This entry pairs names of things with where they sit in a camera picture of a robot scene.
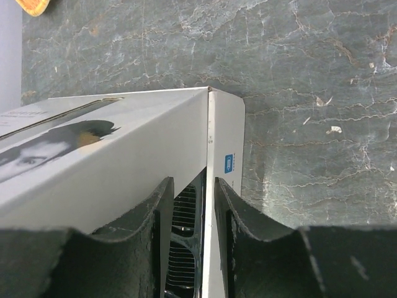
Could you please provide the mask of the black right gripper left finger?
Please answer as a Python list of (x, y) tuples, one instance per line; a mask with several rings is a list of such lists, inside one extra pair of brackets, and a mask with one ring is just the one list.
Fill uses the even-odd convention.
[(163, 297), (174, 180), (92, 234), (1, 230), (2, 297)]

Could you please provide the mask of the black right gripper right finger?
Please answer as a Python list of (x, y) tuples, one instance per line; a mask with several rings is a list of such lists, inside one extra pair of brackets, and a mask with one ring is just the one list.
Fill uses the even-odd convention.
[(396, 226), (287, 227), (215, 180), (227, 297), (395, 297)]

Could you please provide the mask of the black clipper guard comb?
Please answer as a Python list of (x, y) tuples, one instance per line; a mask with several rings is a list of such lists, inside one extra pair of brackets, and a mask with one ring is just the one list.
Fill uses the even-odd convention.
[(182, 237), (191, 237), (195, 230), (197, 193), (188, 185), (175, 199), (172, 216), (172, 231)]
[(193, 253), (177, 242), (170, 242), (167, 283), (183, 289), (194, 288), (195, 257)]

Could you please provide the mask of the white clipper kit box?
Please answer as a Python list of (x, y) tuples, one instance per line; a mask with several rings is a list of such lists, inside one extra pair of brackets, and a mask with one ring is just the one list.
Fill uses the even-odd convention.
[(195, 230), (170, 242), (195, 257), (194, 288), (163, 297), (226, 297), (215, 180), (241, 191), (244, 101), (211, 88), (58, 97), (1, 114), (1, 230), (92, 234), (163, 179), (195, 187)]

